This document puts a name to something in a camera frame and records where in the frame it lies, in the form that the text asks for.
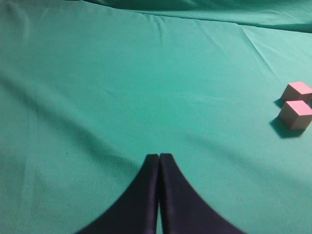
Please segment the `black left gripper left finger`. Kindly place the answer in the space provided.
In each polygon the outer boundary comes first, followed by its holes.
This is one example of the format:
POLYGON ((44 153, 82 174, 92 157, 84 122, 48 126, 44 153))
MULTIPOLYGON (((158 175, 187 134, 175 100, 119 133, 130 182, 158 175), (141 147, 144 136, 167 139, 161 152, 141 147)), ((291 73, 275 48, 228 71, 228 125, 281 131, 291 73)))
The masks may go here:
POLYGON ((158 214, 159 156, 147 155, 117 201, 79 234, 155 234, 158 214))

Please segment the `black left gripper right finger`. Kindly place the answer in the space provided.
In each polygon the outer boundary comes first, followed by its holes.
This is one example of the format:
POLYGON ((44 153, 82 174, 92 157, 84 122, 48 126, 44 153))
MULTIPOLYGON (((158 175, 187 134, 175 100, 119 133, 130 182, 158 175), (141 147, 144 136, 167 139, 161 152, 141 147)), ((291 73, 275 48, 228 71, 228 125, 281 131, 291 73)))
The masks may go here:
POLYGON ((242 234, 194 190, 172 154, 159 157, 159 203, 164 234, 242 234))

